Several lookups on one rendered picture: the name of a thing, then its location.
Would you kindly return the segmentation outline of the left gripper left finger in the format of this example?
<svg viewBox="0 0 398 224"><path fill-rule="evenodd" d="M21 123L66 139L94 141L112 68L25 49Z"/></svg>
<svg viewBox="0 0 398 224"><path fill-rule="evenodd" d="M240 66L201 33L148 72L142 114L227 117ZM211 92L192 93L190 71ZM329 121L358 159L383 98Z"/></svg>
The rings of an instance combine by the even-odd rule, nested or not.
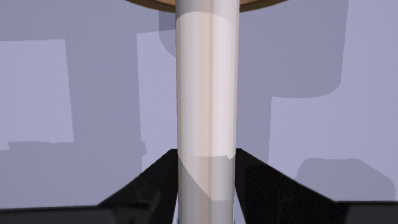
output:
<svg viewBox="0 0 398 224"><path fill-rule="evenodd" d="M0 224L172 224L177 195L178 153L170 149L97 205L0 209Z"/></svg>

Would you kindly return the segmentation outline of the tan paper roll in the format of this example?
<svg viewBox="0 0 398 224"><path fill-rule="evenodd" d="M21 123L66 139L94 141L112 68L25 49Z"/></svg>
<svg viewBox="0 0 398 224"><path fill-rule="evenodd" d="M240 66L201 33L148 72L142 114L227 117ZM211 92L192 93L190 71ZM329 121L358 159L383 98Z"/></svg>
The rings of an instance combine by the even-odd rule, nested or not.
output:
<svg viewBox="0 0 398 224"><path fill-rule="evenodd" d="M146 8L175 13L175 0L126 0ZM288 0L240 0L239 13L273 6Z"/></svg>

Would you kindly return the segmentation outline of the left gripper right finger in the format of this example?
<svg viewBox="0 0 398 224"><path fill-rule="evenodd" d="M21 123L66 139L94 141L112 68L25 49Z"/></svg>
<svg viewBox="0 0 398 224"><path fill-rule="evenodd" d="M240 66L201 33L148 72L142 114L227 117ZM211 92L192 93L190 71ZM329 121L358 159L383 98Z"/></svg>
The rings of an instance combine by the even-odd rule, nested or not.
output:
<svg viewBox="0 0 398 224"><path fill-rule="evenodd" d="M241 148L235 189L246 224L398 224L398 201L334 201Z"/></svg>

